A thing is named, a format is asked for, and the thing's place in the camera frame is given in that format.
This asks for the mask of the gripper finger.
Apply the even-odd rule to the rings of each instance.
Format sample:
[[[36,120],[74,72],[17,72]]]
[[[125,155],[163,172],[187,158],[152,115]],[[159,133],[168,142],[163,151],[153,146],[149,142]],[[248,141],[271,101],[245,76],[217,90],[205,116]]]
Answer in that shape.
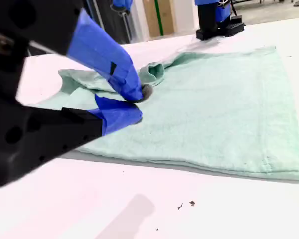
[[[0,0],[0,95],[15,98],[31,43],[95,70],[126,101],[142,102],[153,93],[82,1]]]
[[[95,97],[93,110],[24,106],[0,98],[0,187],[50,160],[142,120],[133,103]]]

